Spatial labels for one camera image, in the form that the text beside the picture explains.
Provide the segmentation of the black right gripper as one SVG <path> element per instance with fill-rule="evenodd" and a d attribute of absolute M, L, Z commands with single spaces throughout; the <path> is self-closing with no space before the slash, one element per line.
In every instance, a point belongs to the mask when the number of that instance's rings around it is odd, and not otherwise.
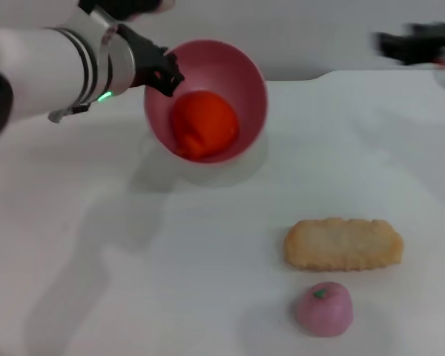
<path fill-rule="evenodd" d="M 372 44 L 378 54 L 387 59 L 402 59 L 404 65 L 435 63 L 445 49 L 445 22 L 409 24 L 409 35 L 376 32 Z"/>

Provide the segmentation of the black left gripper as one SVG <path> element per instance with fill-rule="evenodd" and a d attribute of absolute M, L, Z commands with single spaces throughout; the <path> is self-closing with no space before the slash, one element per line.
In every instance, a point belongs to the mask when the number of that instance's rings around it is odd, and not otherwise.
<path fill-rule="evenodd" d="M 117 33 L 127 42 L 134 59 L 134 76 L 131 87 L 147 85 L 167 97 L 174 95 L 185 80 L 179 70 L 177 56 L 139 35 L 129 26 L 120 24 Z"/>

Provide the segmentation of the pink plastic bowl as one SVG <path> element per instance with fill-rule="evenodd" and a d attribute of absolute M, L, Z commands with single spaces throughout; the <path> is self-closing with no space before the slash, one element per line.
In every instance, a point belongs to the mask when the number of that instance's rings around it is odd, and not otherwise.
<path fill-rule="evenodd" d="M 256 64 L 240 49 L 225 42 L 200 39 L 175 47 L 185 77 L 172 97 L 146 87 L 145 115 L 154 137 L 167 151 L 177 152 L 171 128 L 171 109 L 181 96 L 196 90 L 220 95 L 238 116 L 240 134 L 228 150 L 201 159 L 201 164 L 220 164 L 243 155 L 263 132 L 268 113 L 266 82 Z"/>

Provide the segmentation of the orange toy fruit with stem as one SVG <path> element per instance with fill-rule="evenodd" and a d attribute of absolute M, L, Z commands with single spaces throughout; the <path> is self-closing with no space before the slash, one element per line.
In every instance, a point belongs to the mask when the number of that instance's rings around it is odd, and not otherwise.
<path fill-rule="evenodd" d="M 220 154 L 237 140 L 240 124 L 235 110 L 221 96 L 206 90 L 187 93 L 171 109 L 176 154 L 201 160 Z"/>

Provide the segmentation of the tan oblong biscuit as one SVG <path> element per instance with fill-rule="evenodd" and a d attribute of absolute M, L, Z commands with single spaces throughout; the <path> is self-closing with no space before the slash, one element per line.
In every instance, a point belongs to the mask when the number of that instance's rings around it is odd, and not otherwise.
<path fill-rule="evenodd" d="M 403 238 L 385 220 L 301 220 L 283 241 L 283 258 L 305 271 L 364 271 L 402 262 Z"/>

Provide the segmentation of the pink toy peach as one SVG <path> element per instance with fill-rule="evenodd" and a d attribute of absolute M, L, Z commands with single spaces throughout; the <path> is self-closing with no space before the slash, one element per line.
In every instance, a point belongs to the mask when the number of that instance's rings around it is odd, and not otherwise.
<path fill-rule="evenodd" d="M 316 337 L 337 337 L 354 319 L 348 289 L 335 282 L 312 286 L 295 304 L 296 321 Z"/>

